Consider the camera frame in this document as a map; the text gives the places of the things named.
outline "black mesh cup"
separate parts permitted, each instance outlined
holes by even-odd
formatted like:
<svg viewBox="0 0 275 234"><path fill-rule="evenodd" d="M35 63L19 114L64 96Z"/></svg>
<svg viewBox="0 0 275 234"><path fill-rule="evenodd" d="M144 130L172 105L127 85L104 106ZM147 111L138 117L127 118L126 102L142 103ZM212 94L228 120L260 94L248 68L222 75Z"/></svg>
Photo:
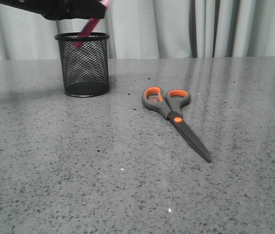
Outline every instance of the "black mesh cup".
<svg viewBox="0 0 275 234"><path fill-rule="evenodd" d="M58 40L65 94L93 97L110 90L106 33L91 33L79 38L78 33L63 33Z"/></svg>

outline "speckled granite surface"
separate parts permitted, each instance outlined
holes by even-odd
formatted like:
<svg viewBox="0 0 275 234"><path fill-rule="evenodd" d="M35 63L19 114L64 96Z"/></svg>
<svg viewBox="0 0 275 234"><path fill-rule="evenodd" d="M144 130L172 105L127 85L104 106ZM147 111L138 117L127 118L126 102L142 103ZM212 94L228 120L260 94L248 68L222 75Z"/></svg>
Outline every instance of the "speckled granite surface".
<svg viewBox="0 0 275 234"><path fill-rule="evenodd" d="M275 57L110 60L63 92L59 61L0 61L0 234L275 234ZM187 89L208 164L145 109Z"/></svg>

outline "scissors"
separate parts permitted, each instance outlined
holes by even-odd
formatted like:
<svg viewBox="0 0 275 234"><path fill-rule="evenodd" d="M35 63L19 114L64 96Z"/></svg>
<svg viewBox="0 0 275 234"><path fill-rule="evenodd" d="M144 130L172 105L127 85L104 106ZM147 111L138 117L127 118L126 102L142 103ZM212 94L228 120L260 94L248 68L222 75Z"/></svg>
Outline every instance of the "scissors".
<svg viewBox="0 0 275 234"><path fill-rule="evenodd" d="M143 92L142 103L147 109L159 112L165 120L170 120L187 143L205 161L212 161L207 148L183 120L182 107L190 103L190 93L182 89L173 89L163 95L161 88L150 87Z"/></svg>

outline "gray scissor handle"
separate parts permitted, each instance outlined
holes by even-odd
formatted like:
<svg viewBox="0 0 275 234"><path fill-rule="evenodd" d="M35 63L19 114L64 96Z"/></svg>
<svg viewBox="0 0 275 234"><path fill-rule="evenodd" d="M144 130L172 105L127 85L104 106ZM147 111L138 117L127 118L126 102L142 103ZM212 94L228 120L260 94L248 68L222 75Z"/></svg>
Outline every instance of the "gray scissor handle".
<svg viewBox="0 0 275 234"><path fill-rule="evenodd" d="M168 106L180 117L183 116L182 107L190 103L190 97L190 93L183 89L172 89L165 93L165 100Z"/></svg>
<svg viewBox="0 0 275 234"><path fill-rule="evenodd" d="M148 98L154 95L158 98L157 102L149 101ZM147 88L142 95L142 103L147 109L159 112L165 120L168 119L167 115L171 112L171 109L167 105L163 96L163 90L159 87Z"/></svg>

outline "black robotic arm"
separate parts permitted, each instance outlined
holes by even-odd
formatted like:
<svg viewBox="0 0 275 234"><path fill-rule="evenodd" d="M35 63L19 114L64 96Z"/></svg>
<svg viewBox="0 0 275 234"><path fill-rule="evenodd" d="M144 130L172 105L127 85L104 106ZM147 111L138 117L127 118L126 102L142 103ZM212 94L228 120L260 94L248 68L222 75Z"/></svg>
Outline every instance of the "black robotic arm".
<svg viewBox="0 0 275 234"><path fill-rule="evenodd" d="M106 11L99 0L0 0L0 4L38 13L48 20L103 19Z"/></svg>

